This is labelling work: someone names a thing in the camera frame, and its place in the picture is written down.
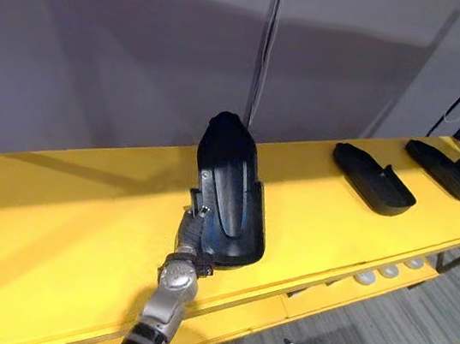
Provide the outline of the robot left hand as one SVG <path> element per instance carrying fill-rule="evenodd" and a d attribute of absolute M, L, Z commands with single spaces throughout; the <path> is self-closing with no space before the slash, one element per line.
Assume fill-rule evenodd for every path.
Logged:
<path fill-rule="evenodd" d="M 204 223 L 211 209 L 203 204 L 202 192 L 190 189 L 190 206 L 184 210 L 176 237 L 176 251 L 199 255 Z"/>

